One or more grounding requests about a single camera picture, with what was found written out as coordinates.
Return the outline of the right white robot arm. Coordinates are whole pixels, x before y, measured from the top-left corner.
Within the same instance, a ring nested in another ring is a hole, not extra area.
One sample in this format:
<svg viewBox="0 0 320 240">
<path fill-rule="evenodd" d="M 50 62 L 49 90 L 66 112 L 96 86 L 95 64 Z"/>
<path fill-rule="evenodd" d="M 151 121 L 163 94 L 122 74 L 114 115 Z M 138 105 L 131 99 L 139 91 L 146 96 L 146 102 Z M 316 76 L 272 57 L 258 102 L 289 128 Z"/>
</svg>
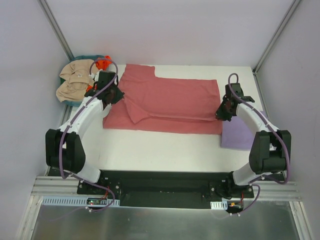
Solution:
<svg viewBox="0 0 320 240">
<path fill-rule="evenodd" d="M 260 178 L 267 178 L 279 184 L 286 184 L 287 179 L 278 181 L 272 174 L 287 171 L 290 166 L 291 134 L 274 126 L 255 106 L 251 96 L 245 96 L 239 83 L 225 86 L 225 95 L 215 113 L 220 121 L 231 121 L 239 117 L 254 134 L 248 163 L 233 171 L 232 181 L 225 184 L 225 192 L 230 197 L 237 197 L 243 186 L 250 185 Z"/>
</svg>

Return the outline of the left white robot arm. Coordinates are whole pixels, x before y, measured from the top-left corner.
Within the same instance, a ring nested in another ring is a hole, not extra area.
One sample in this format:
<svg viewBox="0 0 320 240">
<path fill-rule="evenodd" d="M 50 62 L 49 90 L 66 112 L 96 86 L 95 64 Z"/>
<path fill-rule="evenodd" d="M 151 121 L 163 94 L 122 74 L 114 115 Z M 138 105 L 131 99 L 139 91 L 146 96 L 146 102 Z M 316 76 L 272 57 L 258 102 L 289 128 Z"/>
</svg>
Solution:
<svg viewBox="0 0 320 240">
<path fill-rule="evenodd" d="M 102 171 L 89 161 L 99 157 L 99 139 L 84 140 L 86 132 L 98 135 L 108 107 L 118 103 L 124 93 L 119 89 L 117 72 L 101 70 L 94 74 L 93 87 L 85 92 L 76 110 L 58 129 L 49 129 L 45 134 L 46 164 L 58 169 L 62 178 L 72 174 L 88 181 L 88 188 L 99 195 L 105 191 L 106 183 L 100 179 Z"/>
</svg>

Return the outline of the pink red t shirt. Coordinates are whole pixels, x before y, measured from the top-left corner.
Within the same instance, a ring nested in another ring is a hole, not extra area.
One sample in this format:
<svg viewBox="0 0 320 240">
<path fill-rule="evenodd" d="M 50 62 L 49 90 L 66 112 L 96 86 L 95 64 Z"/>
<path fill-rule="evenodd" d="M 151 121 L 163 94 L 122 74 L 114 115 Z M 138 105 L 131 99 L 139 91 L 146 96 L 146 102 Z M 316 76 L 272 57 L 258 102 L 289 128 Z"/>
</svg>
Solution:
<svg viewBox="0 0 320 240">
<path fill-rule="evenodd" d="M 105 129 L 221 135 L 215 79 L 163 78 L 154 66 L 127 64 L 118 87 L 124 97 L 103 119 Z"/>
</svg>

